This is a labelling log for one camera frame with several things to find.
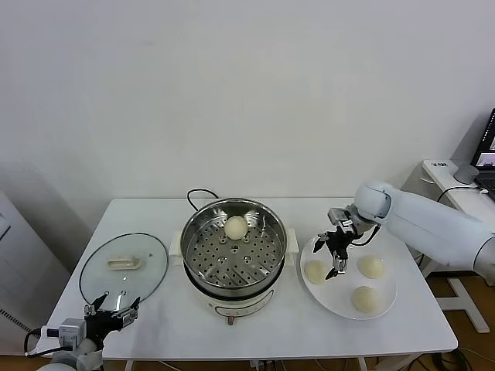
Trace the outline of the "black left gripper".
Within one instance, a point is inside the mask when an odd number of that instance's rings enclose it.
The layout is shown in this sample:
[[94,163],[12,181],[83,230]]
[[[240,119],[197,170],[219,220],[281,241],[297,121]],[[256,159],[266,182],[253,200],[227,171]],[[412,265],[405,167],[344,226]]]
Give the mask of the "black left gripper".
[[103,293],[84,306],[87,337],[93,342],[103,342],[110,332],[121,331],[123,325],[130,325],[138,318],[140,297],[137,297],[128,307],[118,311],[98,311],[107,296],[108,293]]

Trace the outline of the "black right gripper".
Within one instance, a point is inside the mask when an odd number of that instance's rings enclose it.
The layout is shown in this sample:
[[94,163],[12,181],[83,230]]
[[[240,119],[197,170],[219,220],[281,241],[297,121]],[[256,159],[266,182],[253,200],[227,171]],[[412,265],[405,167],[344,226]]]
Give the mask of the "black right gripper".
[[320,251],[326,244],[330,254],[333,256],[333,265],[326,279],[337,277],[345,274],[347,270],[347,248],[354,240],[352,231],[344,231],[341,227],[337,227],[334,232],[319,233],[318,239],[314,243],[313,253]]

